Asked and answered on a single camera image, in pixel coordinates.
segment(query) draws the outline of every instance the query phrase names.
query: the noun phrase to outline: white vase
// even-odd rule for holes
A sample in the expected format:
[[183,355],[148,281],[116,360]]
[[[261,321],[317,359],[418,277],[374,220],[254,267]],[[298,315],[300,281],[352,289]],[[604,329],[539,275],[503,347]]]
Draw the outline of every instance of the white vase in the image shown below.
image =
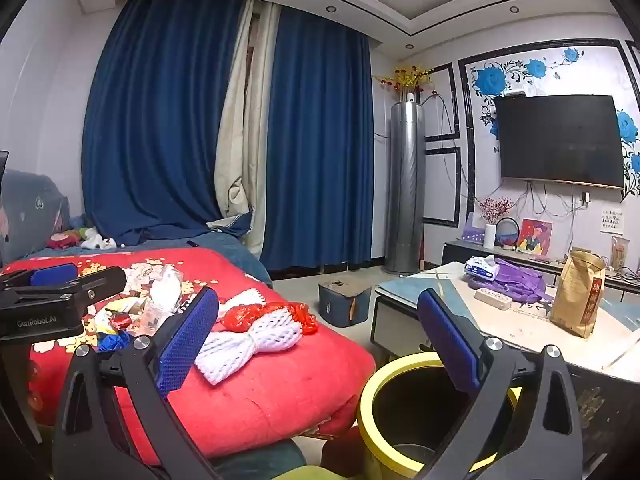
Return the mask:
[[486,224],[484,226],[484,243],[482,247],[485,249],[493,249],[495,247],[495,224]]

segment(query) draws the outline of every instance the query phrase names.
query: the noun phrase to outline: red plastic bag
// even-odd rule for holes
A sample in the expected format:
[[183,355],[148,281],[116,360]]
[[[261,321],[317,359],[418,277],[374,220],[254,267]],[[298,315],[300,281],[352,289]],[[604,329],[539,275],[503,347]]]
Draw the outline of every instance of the red plastic bag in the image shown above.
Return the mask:
[[318,331],[318,320],[316,316],[309,313],[309,307],[306,303],[287,303],[285,301],[272,301],[265,306],[260,304],[234,306],[222,318],[222,326],[231,332],[246,332],[256,319],[280,308],[286,308],[293,320],[300,322],[303,335],[314,334]]

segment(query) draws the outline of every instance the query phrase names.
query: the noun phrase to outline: yellow trash can rim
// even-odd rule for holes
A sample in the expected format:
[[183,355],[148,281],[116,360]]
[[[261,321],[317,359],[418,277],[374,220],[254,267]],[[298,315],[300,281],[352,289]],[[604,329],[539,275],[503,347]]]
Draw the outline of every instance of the yellow trash can rim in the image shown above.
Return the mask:
[[[418,368],[432,366],[442,366],[442,361],[436,352],[424,352],[420,354],[407,355],[392,361],[383,366],[367,381],[360,402],[358,404],[358,428],[360,435],[373,456],[386,467],[406,478],[413,478],[424,466],[421,462],[416,462],[411,458],[395,450],[378,431],[378,427],[373,419],[373,400],[376,395],[391,379],[398,377],[405,372]],[[508,398],[512,406],[515,406],[520,397],[520,388],[512,388],[508,391]],[[491,463],[495,459],[495,454],[476,462],[471,471]]]

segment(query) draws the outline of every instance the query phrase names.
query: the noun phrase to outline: silver cylindrical heater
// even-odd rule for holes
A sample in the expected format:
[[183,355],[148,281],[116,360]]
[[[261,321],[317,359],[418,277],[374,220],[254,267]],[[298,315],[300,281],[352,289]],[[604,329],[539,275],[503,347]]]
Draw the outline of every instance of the silver cylindrical heater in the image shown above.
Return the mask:
[[396,103],[391,108],[389,179],[386,197],[384,269],[417,272],[424,217],[424,111]]

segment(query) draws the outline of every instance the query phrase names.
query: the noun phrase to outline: blue bed sheet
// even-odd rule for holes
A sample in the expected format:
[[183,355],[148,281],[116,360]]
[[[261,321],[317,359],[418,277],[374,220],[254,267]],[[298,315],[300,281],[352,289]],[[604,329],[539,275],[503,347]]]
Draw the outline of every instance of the blue bed sheet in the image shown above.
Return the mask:
[[239,269],[244,270],[254,278],[272,286],[271,278],[263,264],[253,256],[242,243],[225,233],[204,233],[193,238],[179,238],[177,240],[147,240],[133,247],[122,247],[116,249],[83,249],[81,247],[70,247],[68,249],[43,249],[30,254],[28,258],[36,256],[84,256],[96,253],[129,253],[135,251],[150,251],[153,249],[180,249],[188,248],[188,241],[197,243],[200,247],[216,251],[222,254],[227,260]]

